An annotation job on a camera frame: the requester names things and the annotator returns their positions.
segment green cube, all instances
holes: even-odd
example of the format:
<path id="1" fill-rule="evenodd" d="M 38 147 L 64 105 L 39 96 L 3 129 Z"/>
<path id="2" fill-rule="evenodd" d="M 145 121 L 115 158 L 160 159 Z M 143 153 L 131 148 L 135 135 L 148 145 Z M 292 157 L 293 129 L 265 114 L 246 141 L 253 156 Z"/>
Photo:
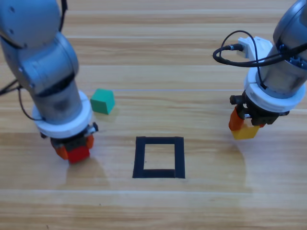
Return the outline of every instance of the green cube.
<path id="1" fill-rule="evenodd" d="M 115 100 L 111 90 L 97 89 L 91 98 L 92 109 L 94 112 L 102 114 L 110 114 Z"/>

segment yellow block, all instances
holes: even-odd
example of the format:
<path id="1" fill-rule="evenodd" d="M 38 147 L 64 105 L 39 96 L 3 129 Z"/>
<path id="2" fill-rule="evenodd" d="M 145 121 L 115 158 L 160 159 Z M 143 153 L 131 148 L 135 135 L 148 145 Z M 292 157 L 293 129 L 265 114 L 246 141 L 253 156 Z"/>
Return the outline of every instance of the yellow block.
<path id="1" fill-rule="evenodd" d="M 255 137 L 259 128 L 259 126 L 248 127 L 244 124 L 244 126 L 240 130 L 231 132 L 236 140 L 251 139 Z"/>

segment wooden table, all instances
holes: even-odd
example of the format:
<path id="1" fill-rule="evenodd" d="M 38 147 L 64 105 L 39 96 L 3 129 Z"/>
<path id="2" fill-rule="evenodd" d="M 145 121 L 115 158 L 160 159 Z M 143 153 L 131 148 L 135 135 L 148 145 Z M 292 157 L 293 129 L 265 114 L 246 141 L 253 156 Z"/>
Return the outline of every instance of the wooden table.
<path id="1" fill-rule="evenodd" d="M 91 158 L 69 166 L 17 93 L 0 97 L 0 229 L 307 229 L 307 100 L 235 141 L 229 96 L 242 93 L 248 69 L 211 56 L 237 29 L 272 40 L 294 0 L 68 2 L 63 33 L 79 57 L 79 89 L 111 89 L 117 105 L 93 118 Z M 0 64 L 4 86 L 13 75 Z M 133 179 L 137 136 L 184 137 L 186 179 Z M 173 168 L 174 147 L 146 146 L 145 161 Z"/>

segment black cable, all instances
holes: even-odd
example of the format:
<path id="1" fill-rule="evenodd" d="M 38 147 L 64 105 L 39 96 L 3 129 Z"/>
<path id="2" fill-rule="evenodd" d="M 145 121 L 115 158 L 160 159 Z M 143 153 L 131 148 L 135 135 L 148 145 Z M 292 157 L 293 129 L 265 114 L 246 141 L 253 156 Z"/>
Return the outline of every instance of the black cable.
<path id="1" fill-rule="evenodd" d="M 17 82 L 18 82 L 18 80 L 13 80 L 11 83 L 9 83 L 7 86 L 5 86 L 3 89 L 1 89 L 0 90 L 0 96 L 16 90 L 17 87 L 16 88 L 12 88 L 12 89 L 10 89 L 10 87 L 12 87 Z"/>
<path id="2" fill-rule="evenodd" d="M 62 5 L 62 17 L 61 17 L 61 24 L 59 26 L 59 31 L 62 31 L 63 25 L 64 25 L 64 20 L 65 20 L 65 13 L 68 10 L 68 4 L 67 0 L 61 0 L 61 5 Z"/>
<path id="3" fill-rule="evenodd" d="M 256 42 L 255 42 L 255 39 L 253 38 L 253 36 L 252 36 L 250 33 L 246 32 L 246 31 L 244 31 L 244 30 L 237 30 L 237 31 L 232 32 L 230 35 L 228 35 L 228 36 L 224 39 L 224 41 L 223 41 L 223 43 L 222 43 L 222 45 L 221 45 L 219 57 L 222 58 L 222 49 L 223 49 L 223 46 L 224 46 L 225 42 L 227 41 L 227 39 L 228 39 L 230 36 L 232 36 L 233 34 L 236 34 L 236 33 L 244 33 L 244 34 L 247 34 L 247 35 L 251 38 L 251 40 L 253 41 L 253 44 L 254 44 L 254 47 L 255 47 L 255 56 L 256 56 L 256 63 L 257 63 L 257 69 L 258 69 L 258 76 L 259 76 L 260 85 L 262 86 L 262 88 L 266 89 L 267 87 L 263 84 L 263 81 L 262 81 L 262 78 L 261 78 L 261 73 L 260 73 L 260 68 L 259 68 L 259 66 L 258 66 L 259 60 L 258 60 L 258 51 L 257 51 Z"/>
<path id="4" fill-rule="evenodd" d="M 21 88 L 22 86 L 19 86 L 17 87 L 17 90 L 18 90 L 18 98 L 19 98 L 19 104 L 20 104 L 20 107 L 24 113 L 24 115 L 26 115 L 26 117 L 28 117 L 30 120 L 33 120 L 33 121 L 44 121 L 45 119 L 35 119 L 33 117 L 31 117 L 27 112 L 26 110 L 24 109 L 24 106 L 23 106 L 23 102 L 22 102 L 22 99 L 21 99 Z"/>
<path id="5" fill-rule="evenodd" d="M 243 46 L 241 44 L 235 44 L 233 46 L 241 46 L 241 49 L 243 49 Z M 253 68 L 253 67 L 263 67 L 263 66 L 269 66 L 276 64 L 278 62 L 284 61 L 286 59 L 289 59 L 290 57 L 293 57 L 295 55 L 298 55 L 299 53 L 307 50 L 307 43 L 304 43 L 300 46 L 297 46 L 292 49 L 288 49 L 286 51 L 280 52 L 279 54 L 274 54 L 271 56 L 267 56 L 265 58 L 259 59 L 258 62 L 256 60 L 254 61 L 246 61 L 246 62 L 234 62 L 230 61 L 227 59 L 224 59 L 222 57 L 217 56 L 217 54 L 221 53 L 221 49 L 217 49 L 213 53 L 213 59 L 216 60 L 217 62 L 225 65 L 230 65 L 230 66 L 237 66 L 237 67 L 245 67 L 245 68 Z"/>

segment black square outline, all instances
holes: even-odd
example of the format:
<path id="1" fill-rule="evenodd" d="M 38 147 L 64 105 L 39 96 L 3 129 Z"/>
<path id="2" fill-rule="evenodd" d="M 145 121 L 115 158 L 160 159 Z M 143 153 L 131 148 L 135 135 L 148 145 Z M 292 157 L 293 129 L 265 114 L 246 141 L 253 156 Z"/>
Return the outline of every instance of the black square outline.
<path id="1" fill-rule="evenodd" d="M 145 145 L 175 145 L 175 169 L 144 169 Z M 181 137 L 136 137 L 133 178 L 181 178 L 185 179 L 184 139 Z"/>

